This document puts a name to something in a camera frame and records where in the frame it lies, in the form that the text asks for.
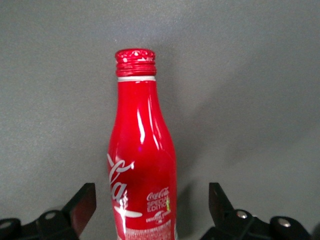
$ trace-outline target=red bottle cap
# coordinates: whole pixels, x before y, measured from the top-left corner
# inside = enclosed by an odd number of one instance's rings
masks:
[[[115,53],[118,77],[155,76],[157,73],[156,54],[145,48],[129,48]]]

